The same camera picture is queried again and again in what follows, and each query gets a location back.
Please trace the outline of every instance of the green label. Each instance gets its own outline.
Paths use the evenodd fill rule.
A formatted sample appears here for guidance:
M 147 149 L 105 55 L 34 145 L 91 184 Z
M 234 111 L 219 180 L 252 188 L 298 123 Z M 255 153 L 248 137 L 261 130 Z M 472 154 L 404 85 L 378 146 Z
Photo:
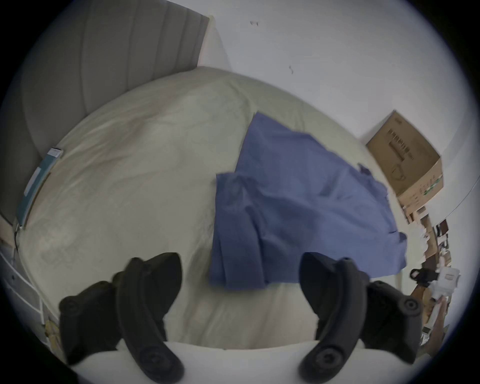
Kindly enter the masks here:
M 441 175 L 437 180 L 435 180 L 435 182 L 430 187 L 428 187 L 425 190 L 425 192 L 423 193 L 423 196 L 425 196 L 428 192 L 430 192 L 433 188 L 435 188 L 435 185 L 437 185 L 440 182 L 440 180 L 442 179 L 442 176 L 443 175 Z

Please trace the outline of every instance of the blue cloth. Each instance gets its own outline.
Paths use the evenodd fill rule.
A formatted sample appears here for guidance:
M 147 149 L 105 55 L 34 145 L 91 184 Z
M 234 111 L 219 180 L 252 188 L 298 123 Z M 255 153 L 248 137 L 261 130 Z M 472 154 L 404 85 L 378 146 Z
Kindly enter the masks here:
M 229 289 L 299 280 L 304 252 L 353 259 L 370 277 L 405 267 L 386 187 L 312 136 L 257 113 L 237 167 L 216 177 L 210 282 Z

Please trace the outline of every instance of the mattress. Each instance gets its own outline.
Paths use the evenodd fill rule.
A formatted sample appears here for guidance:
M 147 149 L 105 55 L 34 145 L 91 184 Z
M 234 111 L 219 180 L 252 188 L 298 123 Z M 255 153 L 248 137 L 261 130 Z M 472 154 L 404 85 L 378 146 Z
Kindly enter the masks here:
M 244 349 L 313 340 L 317 318 L 298 284 L 227 291 L 208 283 L 215 176 L 235 169 L 257 111 L 368 167 L 388 187 L 398 229 L 408 233 L 393 191 L 353 135 L 277 88 L 197 68 L 120 96 L 59 143 L 63 157 L 19 234 L 22 262 L 52 313 L 63 297 L 111 280 L 132 257 L 177 252 L 183 285 L 165 318 L 170 341 Z M 420 255 L 409 241 L 406 269 Z M 407 290 L 403 273 L 382 280 Z

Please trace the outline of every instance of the upholstered headboard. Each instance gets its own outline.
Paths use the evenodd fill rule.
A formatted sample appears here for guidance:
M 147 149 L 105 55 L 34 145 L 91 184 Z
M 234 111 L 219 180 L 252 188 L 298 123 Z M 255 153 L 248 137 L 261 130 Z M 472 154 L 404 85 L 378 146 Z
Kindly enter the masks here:
M 163 0 L 76 0 L 49 26 L 0 108 L 0 212 L 13 222 L 47 151 L 85 116 L 196 67 L 208 18 Z

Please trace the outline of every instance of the white wall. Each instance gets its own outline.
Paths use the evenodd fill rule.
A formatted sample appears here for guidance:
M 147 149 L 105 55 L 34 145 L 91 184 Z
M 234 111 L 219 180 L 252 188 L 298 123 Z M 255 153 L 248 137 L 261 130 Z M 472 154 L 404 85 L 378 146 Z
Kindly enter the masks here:
M 284 89 L 364 143 L 393 109 L 410 120 L 444 163 L 445 186 L 427 206 L 433 223 L 465 198 L 480 175 L 476 103 L 448 48 L 407 3 L 176 1 L 215 18 L 216 39 L 225 51 L 202 64 Z M 453 317 L 478 272 L 478 189 L 448 218 L 453 263 L 462 272 Z

